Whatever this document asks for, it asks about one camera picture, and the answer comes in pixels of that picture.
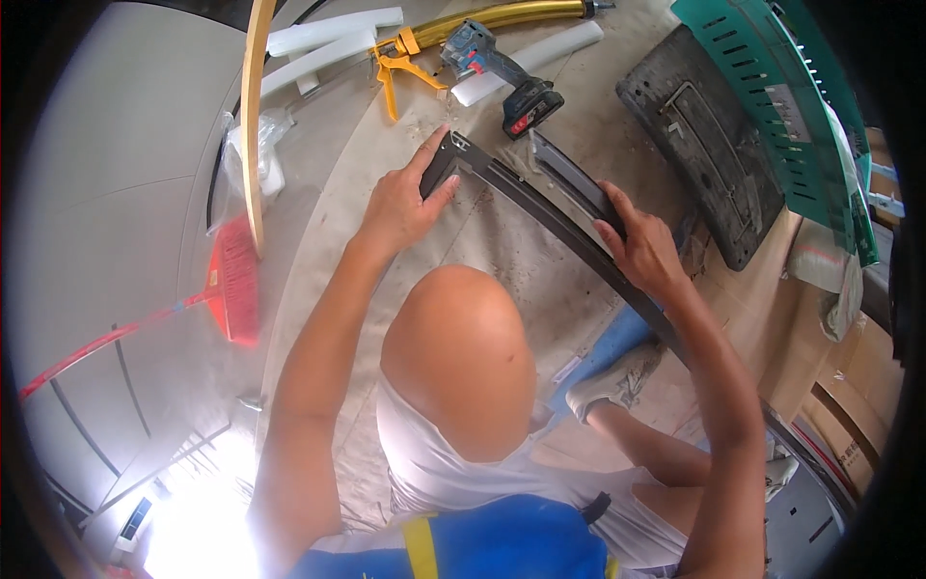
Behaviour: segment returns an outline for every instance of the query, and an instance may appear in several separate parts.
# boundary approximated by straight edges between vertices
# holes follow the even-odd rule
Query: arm
[[[761,577],[765,424],[756,380],[682,270],[666,224],[635,209],[611,183],[599,185],[623,218],[627,240],[604,221],[594,227],[628,280],[665,308],[689,353],[710,442],[710,474],[679,576]]]
[[[447,130],[438,129],[407,167],[390,171],[376,184],[359,231],[347,243],[283,366],[247,514],[269,575],[286,573],[319,538],[341,533],[334,423],[383,268],[424,237],[456,192],[459,178],[454,176],[427,201],[419,194],[421,173]]]

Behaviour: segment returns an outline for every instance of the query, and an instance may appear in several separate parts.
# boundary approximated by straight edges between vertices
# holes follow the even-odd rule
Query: cordless drill
[[[515,87],[505,99],[502,129],[512,141],[528,133],[566,102],[553,90],[553,83],[528,74],[517,62],[495,50],[495,37],[476,20],[466,19],[450,34],[441,60],[453,69],[457,79],[472,73],[494,72]]]

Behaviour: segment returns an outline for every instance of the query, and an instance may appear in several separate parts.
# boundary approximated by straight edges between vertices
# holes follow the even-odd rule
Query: red broom
[[[172,313],[183,311],[202,301],[209,306],[212,316],[219,323],[219,328],[226,338],[236,344],[247,346],[257,343],[257,252],[251,243],[251,229],[246,215],[226,223],[216,234],[216,244],[212,248],[212,259],[209,261],[209,271],[206,274],[205,290],[177,302],[170,308],[156,311],[143,320],[124,325],[96,338],[33,378],[19,391],[19,403],[25,402],[42,384],[101,347],[132,334],[142,326],[167,318]]]

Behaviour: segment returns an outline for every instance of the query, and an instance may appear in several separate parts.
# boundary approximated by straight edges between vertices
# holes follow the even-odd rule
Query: wooden bent stick
[[[257,257],[263,257],[264,218],[260,212],[260,181],[257,179],[257,117],[260,115],[260,82],[264,74],[264,53],[276,0],[254,0],[244,40],[241,77],[241,159],[244,168],[244,202],[251,224]]]

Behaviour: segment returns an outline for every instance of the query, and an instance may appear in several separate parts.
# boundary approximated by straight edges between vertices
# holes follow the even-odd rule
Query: shoe
[[[772,500],[797,472],[797,459],[784,457],[765,463],[765,502]]]
[[[598,400],[608,400],[629,410],[637,403],[646,380],[661,359],[662,349],[656,344],[642,344],[606,371],[572,386],[566,392],[566,403],[582,424],[588,424],[588,411]]]

